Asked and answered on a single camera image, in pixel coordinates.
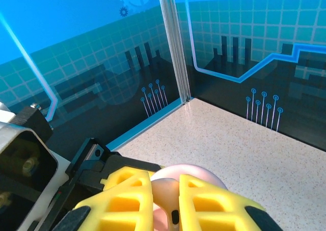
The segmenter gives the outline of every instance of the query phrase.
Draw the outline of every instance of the bolt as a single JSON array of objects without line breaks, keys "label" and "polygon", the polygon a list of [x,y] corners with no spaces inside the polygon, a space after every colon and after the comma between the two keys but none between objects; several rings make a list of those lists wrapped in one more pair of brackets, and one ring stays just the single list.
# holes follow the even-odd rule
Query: bolt
[{"label": "bolt", "polygon": [[31,105],[31,107],[32,108],[34,108],[34,109],[38,109],[38,110],[41,110],[42,108],[41,108],[41,106],[40,105],[38,105],[37,103],[32,103],[32,105]]}]

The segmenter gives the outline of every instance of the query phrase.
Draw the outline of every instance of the grid pattern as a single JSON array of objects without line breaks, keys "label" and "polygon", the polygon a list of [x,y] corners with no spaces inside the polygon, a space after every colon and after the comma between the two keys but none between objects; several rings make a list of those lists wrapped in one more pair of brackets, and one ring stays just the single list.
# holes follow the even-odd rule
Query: grid pattern
[{"label": "grid pattern", "polygon": [[[55,91],[55,85],[103,63],[108,71],[118,77],[129,69],[126,51],[131,52],[135,68],[139,70],[134,48],[139,46],[146,57],[145,42],[152,50],[161,50],[162,58],[171,59],[160,7],[49,46],[32,53],[31,57]],[[125,85],[123,79],[116,79],[115,83],[117,86]],[[23,58],[0,65],[0,100],[6,105],[12,106],[42,91]],[[79,94],[65,100],[65,103],[76,96]]]},{"label": "grid pattern", "polygon": [[[189,4],[199,66],[222,53],[227,37],[228,61],[233,62],[232,37],[239,37],[239,63],[245,61],[245,39],[252,40],[253,61],[280,53],[284,43],[326,43],[326,0],[220,0]],[[178,5],[184,40],[189,39],[185,7]],[[186,53],[191,54],[185,41]]]}]

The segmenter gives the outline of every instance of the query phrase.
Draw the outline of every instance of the speckled countertop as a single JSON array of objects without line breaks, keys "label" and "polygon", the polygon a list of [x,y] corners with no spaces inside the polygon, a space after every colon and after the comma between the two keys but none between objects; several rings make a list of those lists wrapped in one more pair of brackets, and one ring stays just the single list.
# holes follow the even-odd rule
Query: speckled countertop
[{"label": "speckled countertop", "polygon": [[326,153],[193,99],[119,149],[169,166],[197,164],[267,209],[286,230],[326,230]]}]

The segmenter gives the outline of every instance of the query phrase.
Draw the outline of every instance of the pink object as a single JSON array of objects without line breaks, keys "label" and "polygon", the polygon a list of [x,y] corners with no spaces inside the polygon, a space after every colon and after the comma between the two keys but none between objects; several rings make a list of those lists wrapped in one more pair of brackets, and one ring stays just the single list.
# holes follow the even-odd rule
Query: pink object
[{"label": "pink object", "polygon": [[[151,177],[151,181],[161,178],[173,178],[176,181],[179,181],[180,175],[182,174],[189,174],[220,188],[227,189],[224,183],[214,173],[203,167],[190,164],[179,164],[165,167],[154,173]],[[169,230],[168,219],[165,210],[156,204],[153,204],[153,220],[154,230]]]}]

